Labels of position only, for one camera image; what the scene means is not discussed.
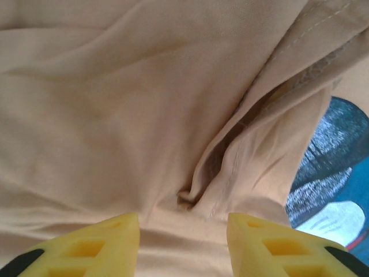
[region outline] blue printed fabric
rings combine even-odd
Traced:
[[[369,119],[333,98],[287,201],[292,227],[346,246],[369,265]]]

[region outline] wrinkled cloth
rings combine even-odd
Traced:
[[[0,262],[136,212],[137,277],[232,276],[228,213],[289,225],[368,27],[366,0],[2,1]]]

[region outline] yellow plastic object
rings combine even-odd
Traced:
[[[343,246],[246,214],[229,214],[234,277],[356,277],[326,249]]]
[[[140,244],[136,214],[124,214],[43,242],[19,277],[133,277]]]

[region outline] blue fabric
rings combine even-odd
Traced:
[[[358,225],[360,233],[347,247],[369,265],[369,118],[351,102],[333,98],[304,155],[286,210],[297,228],[327,204],[343,201],[364,212],[364,226]]]

